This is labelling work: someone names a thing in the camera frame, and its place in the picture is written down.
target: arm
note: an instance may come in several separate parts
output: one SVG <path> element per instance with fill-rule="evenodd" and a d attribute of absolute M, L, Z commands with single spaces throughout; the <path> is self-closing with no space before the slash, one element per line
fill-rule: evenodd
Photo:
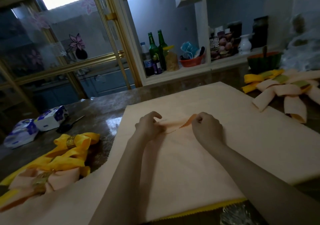
<path fill-rule="evenodd" d="M 212 115 L 198 114 L 192 129 L 268 223 L 320 224 L 320 203 L 225 145 L 222 125 Z"/>
<path fill-rule="evenodd" d="M 140 118 L 136 131 L 128 140 L 125 151 L 115 170 L 90 225 L 138 224 L 138 201 L 142 155 L 146 144 L 164 127 L 154 117 L 162 118 L 153 111 Z"/>

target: yellow lid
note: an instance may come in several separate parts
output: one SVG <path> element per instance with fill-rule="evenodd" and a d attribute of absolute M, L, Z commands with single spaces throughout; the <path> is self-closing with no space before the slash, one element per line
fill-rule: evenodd
<path fill-rule="evenodd" d="M 167 50 L 170 50 L 170 49 L 172 49 L 172 48 L 174 48 L 174 45 L 166 46 L 166 47 L 163 48 L 163 50 L 164 50 L 164 51 L 167 51 Z"/>

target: white vase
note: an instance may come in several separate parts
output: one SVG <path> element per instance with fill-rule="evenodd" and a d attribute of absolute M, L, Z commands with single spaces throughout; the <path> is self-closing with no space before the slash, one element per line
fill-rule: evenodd
<path fill-rule="evenodd" d="M 249 36 L 251 34 L 244 34 L 241 37 L 240 44 L 238 46 L 239 54 L 246 55 L 250 53 L 251 50 L 251 43 L 249 41 Z"/>

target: hand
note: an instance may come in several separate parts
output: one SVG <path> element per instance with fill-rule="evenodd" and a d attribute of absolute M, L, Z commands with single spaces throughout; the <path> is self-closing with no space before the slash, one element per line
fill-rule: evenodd
<path fill-rule="evenodd" d="M 215 140 L 224 143 L 223 127 L 212 115 L 201 112 L 192 121 L 192 130 L 195 138 L 205 148 Z"/>
<path fill-rule="evenodd" d="M 136 131 L 134 134 L 143 138 L 144 141 L 149 142 L 154 139 L 159 133 L 164 132 L 166 128 L 160 125 L 154 117 L 162 119 L 162 116 L 152 111 L 149 114 L 140 118 L 139 123 L 136 123 Z"/>

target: jar with yellow lid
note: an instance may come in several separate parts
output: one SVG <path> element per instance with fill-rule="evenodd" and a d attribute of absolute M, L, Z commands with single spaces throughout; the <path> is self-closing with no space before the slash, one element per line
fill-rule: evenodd
<path fill-rule="evenodd" d="M 168 72 L 174 72 L 179 70 L 177 54 L 173 53 L 172 51 L 169 51 L 172 48 L 174 48 L 174 45 L 166 46 L 163 48 L 163 56 Z"/>

